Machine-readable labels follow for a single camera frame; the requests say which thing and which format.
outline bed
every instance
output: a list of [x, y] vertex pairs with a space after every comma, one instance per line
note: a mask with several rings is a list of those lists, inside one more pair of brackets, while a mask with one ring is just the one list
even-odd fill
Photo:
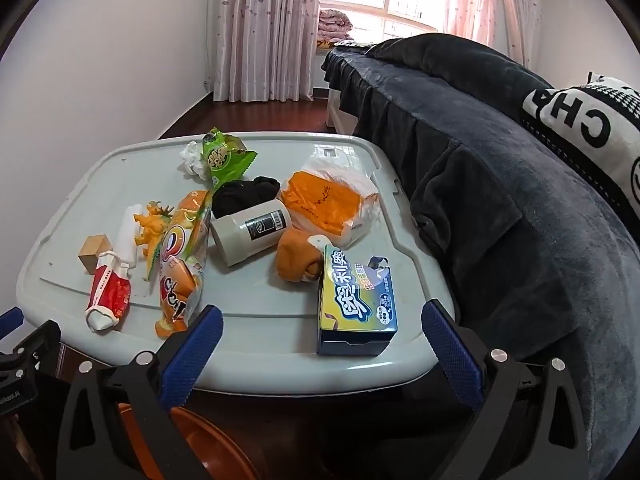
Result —
[[566, 363], [590, 478], [606, 478], [640, 426], [640, 253], [609, 203], [522, 126], [524, 98], [549, 83], [444, 34], [338, 46], [323, 68], [328, 123], [388, 156], [460, 323], [516, 359]]

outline white wall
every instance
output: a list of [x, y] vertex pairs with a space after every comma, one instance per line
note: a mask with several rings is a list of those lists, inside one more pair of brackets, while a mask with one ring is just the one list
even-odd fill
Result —
[[544, 0], [536, 72], [556, 88], [590, 71], [640, 89], [640, 54], [605, 0]]
[[0, 60], [0, 313], [96, 160], [158, 138], [204, 96], [205, 12], [206, 0], [40, 0], [28, 15]]

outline white bed frame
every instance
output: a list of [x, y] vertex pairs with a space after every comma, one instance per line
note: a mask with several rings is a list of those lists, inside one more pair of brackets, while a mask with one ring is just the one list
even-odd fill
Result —
[[343, 135], [353, 135], [358, 123], [358, 118], [340, 111], [340, 92], [329, 89], [329, 97], [326, 105], [326, 125], [335, 128], [335, 131]]

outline orange plush toy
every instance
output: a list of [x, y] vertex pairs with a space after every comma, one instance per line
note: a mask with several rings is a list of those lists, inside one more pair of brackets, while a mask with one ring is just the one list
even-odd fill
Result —
[[322, 276], [327, 245], [331, 242], [324, 235], [312, 235], [293, 227], [286, 229], [276, 252], [278, 275], [288, 282], [314, 282]]

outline orange plastic bag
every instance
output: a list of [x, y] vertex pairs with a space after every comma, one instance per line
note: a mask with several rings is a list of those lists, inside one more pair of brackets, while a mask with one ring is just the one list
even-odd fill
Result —
[[356, 217], [362, 203], [362, 197], [348, 187], [306, 171], [293, 174], [280, 199], [290, 212], [299, 213], [336, 237]]

